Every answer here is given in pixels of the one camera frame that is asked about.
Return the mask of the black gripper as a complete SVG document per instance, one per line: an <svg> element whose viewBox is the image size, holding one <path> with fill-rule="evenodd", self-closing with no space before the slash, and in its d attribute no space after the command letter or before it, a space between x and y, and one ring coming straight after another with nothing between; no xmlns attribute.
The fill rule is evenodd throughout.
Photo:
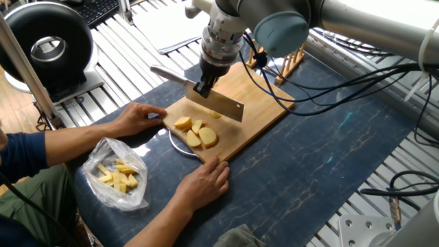
<svg viewBox="0 0 439 247"><path fill-rule="evenodd" d="M202 75L193 90L208 97L217 81L226 75L241 49L241 38L222 42L210 34L203 35L201 42L200 68Z"/></svg>

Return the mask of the person's left hand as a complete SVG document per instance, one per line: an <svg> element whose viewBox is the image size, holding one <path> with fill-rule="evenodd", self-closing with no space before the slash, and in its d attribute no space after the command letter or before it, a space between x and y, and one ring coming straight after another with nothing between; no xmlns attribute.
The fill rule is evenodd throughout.
<svg viewBox="0 0 439 247"><path fill-rule="evenodd" d="M167 111L164 108L131 102L126 109L110 123L110 132L114 138L138 134L147 128L161 125Z"/></svg>

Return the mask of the person's right hand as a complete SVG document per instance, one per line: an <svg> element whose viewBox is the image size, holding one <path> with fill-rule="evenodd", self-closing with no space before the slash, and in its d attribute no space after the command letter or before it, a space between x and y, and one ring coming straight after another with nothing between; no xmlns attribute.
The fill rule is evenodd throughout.
<svg viewBox="0 0 439 247"><path fill-rule="evenodd" d="M187 175L172 200L180 208L193 213L228 191L229 174L228 162L214 158Z"/></svg>

